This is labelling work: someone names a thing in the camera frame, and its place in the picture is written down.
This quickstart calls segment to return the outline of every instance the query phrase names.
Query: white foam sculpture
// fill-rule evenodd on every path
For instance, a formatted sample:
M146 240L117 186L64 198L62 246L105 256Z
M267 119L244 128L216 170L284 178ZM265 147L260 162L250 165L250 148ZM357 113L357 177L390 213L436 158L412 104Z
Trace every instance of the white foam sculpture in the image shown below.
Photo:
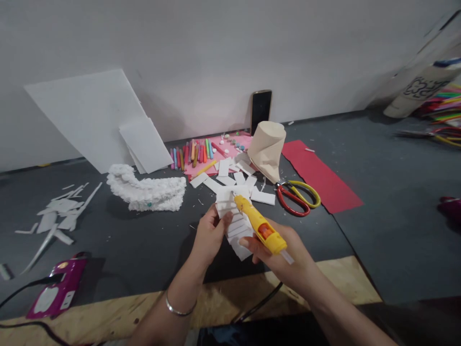
M186 178L138 180L134 168L126 164L113 164L107 184L116 196L129 203L129 210L178 211L186 191Z

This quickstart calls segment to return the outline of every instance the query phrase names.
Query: hand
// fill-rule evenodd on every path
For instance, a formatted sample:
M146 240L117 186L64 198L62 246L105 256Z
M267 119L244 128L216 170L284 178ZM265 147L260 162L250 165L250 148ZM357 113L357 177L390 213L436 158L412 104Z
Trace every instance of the hand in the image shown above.
M212 204L203 218L200 219L192 247L191 257L205 266L209 266L221 247L222 239L232 222L232 212L229 211L219 221L216 205Z
M259 260L263 261L280 281L296 292L300 292L301 288L308 284L308 271L315 268L315 262L294 229L280 225L268 218L266 220L287 242L287 251L294 259L293 264L288 264L281 255L272 255L256 235L254 238L243 237L239 243L253 252L253 263L256 264Z

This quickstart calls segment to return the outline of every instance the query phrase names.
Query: gray table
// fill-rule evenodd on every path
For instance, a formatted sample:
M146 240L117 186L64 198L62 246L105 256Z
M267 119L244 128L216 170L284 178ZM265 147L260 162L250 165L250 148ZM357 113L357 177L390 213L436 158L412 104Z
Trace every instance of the gray table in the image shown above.
M396 129L424 129L417 119L396 122L377 111L359 111L296 122L286 141L300 139L352 188L365 205L329 215L317 208L307 218L259 204L261 212L294 227L316 261L353 255L350 244L386 302L414 301L461 293L461 237L436 210L438 198L461 196L460 152L431 141L394 138ZM167 143L167 147L185 141ZM297 178L284 157L282 176ZM152 178L181 176L162 170ZM45 238L17 235L28 230L48 201L70 184L90 182L84 198L105 175L86 161L10 174L0 179L0 262L20 273ZM258 187L262 179L258 176ZM268 185L265 191L273 189ZM104 184L71 233L72 246L55 241L36 266L10 282L0 297L47 274L53 265L79 251L96 260L76 299L86 304L161 290L184 263L200 217L215 200L207 187L187 187L179 212L128 211ZM240 262L227 242L210 266L206 281L266 271ZM0 319L23 315L39 292L31 288L0 311Z
M184 142L167 143L167 147ZM284 158L280 169L283 175L297 178ZM182 174L165 169L137 177L172 176ZM257 186L261 188L262 175L258 173L257 177ZM68 233L75 243L67 246L54 241L29 273L1 282L0 297L6 297L26 283L48 275L57 262L80 251L89 251L96 259L87 266L84 283L75 299L77 305L167 288L192 248L195 230L189 225L197 228L200 217L215 201L215 195L204 185L197 189L188 185L178 212L128 211L128 204L112 195L105 181L106 174L99 174L85 160L13 173L0 180L0 263L7 263L16 275L29 263L46 234L19 235L14 230L29 230L34 222L39 221L36 213L44 209L50 199L63 194L63 187L89 182L83 192L83 199L86 199L99 182L104 182L78 219L76 230ZM273 188L269 183L264 191L275 193ZM258 209L275 221L295 228L316 261L354 254L335 220L323 207L301 219L288 214L278 202L275 206L258 204ZM205 281L267 270L263 264L253 265L251 258L240 262L228 242L224 241ZM39 291L39 287L23 291L0 310L0 319L26 314Z

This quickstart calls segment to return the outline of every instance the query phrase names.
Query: smartphone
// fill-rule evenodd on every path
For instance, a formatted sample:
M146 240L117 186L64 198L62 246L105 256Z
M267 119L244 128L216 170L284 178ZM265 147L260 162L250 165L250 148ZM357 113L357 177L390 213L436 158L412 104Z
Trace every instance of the smartphone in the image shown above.
M251 135L255 134L258 124L268 121L270 116L270 104L272 102L272 90L259 90L251 95Z

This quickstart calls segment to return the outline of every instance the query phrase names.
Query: scissors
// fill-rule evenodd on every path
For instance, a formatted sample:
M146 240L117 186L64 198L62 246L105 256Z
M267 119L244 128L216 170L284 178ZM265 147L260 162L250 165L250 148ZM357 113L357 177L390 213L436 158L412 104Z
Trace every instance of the scissors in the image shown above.
M290 214L294 216L300 216L304 217L309 215L311 212L311 209L317 208L320 203L320 196L318 195L317 191L315 191L312 187L310 187L308 184L305 184L303 182L295 181L295 180L289 180L285 181L280 179L277 182L277 196L279 197L280 204L284 209L286 209ZM295 186L300 186L303 187L304 189L308 190L313 196L315 200L315 204L309 203L303 195L298 191L298 189ZM293 200L295 203L300 205L303 209L304 212L299 212L296 210L293 210L290 208L287 203L285 203L285 200L283 198L283 195L286 195L289 199Z
M434 131L398 131L396 136L412 138L434 138L440 142L461 148L461 128L442 127Z

